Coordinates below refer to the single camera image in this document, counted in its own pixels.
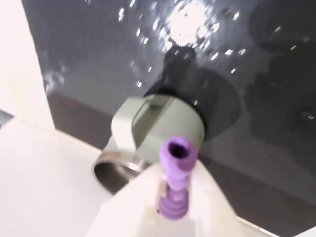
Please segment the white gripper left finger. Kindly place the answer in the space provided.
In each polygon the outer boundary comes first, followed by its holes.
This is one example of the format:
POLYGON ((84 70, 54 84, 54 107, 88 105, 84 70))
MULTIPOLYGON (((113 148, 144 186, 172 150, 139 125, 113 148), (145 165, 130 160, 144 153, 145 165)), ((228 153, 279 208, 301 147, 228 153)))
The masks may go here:
POLYGON ((154 237, 163 169, 156 163, 102 204, 87 237, 154 237))

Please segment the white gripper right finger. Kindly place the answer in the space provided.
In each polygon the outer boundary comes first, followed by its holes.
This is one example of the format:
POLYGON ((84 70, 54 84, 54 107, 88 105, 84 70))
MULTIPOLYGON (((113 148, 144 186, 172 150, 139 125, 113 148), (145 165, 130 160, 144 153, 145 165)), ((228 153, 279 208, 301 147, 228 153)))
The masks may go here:
POLYGON ((234 209, 200 160, 190 176, 188 214, 196 237, 246 236, 234 209))

